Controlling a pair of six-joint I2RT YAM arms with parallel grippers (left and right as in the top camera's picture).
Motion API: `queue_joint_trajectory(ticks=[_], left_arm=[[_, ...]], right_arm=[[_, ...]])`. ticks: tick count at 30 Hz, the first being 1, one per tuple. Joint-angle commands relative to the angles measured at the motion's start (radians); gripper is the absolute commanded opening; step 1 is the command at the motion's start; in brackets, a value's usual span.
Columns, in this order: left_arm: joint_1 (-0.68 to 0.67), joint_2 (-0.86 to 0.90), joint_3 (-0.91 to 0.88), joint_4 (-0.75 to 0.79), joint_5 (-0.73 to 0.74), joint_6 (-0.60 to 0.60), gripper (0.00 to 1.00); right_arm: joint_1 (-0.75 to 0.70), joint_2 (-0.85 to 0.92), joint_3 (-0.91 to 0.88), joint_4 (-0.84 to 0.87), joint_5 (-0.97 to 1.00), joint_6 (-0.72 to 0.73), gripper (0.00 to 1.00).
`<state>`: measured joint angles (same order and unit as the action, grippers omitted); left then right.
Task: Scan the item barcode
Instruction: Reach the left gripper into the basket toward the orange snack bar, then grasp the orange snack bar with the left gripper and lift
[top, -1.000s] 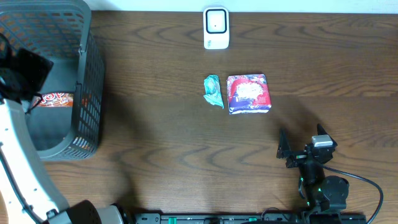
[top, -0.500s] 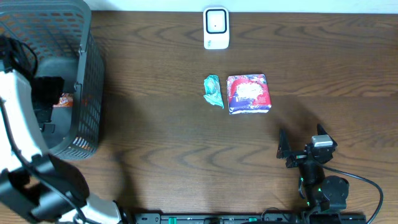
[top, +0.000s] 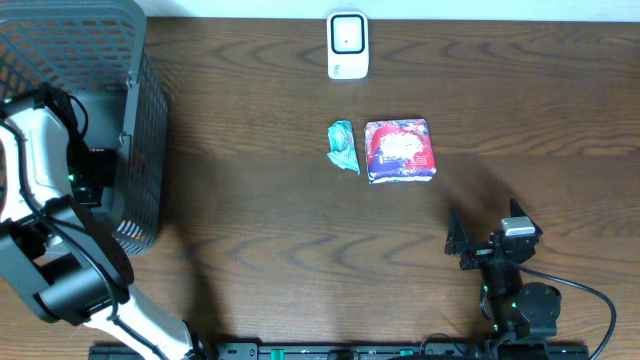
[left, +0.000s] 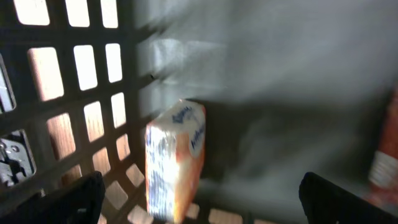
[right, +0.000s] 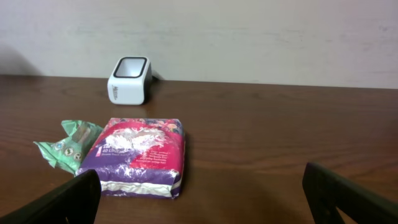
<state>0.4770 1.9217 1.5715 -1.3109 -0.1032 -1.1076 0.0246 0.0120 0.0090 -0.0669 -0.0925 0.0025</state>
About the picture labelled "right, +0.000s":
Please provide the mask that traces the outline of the green snack packet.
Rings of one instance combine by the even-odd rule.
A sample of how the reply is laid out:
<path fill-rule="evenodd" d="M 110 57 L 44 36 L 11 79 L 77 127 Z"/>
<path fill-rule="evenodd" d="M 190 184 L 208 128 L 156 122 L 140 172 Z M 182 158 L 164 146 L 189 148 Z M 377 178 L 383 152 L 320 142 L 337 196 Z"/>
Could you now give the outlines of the green snack packet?
<path fill-rule="evenodd" d="M 63 120 L 61 125 L 67 134 L 65 139 L 57 142 L 35 141 L 34 144 L 53 168 L 58 167 L 75 175 L 103 128 L 82 120 Z"/>

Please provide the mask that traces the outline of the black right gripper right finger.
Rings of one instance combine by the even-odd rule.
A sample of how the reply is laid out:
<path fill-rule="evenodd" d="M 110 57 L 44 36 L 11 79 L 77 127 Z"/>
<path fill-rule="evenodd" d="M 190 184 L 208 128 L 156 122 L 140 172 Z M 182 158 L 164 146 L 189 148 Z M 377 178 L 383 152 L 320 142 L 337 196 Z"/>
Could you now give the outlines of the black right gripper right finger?
<path fill-rule="evenodd" d="M 397 204 L 309 162 L 302 179 L 315 223 L 344 223 L 341 210 L 357 223 L 397 223 Z"/>

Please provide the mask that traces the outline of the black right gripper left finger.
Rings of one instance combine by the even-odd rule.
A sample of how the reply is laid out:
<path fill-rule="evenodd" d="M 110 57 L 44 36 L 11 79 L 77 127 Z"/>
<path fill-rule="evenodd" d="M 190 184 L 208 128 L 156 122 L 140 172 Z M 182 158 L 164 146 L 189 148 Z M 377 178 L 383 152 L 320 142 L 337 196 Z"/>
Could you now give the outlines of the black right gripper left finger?
<path fill-rule="evenodd" d="M 95 170 L 88 170 L 37 200 L 1 217 L 1 224 L 93 224 L 100 198 L 99 176 Z"/>

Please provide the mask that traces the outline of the pink purple liner pack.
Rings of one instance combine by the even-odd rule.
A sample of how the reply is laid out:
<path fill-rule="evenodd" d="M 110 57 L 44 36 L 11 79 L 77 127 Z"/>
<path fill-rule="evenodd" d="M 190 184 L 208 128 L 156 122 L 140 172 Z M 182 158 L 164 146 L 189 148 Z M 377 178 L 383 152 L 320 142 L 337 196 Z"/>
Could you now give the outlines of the pink purple liner pack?
<path fill-rule="evenodd" d="M 177 198 L 184 160 L 179 119 L 111 118 L 75 174 L 95 170 L 104 195 Z"/>

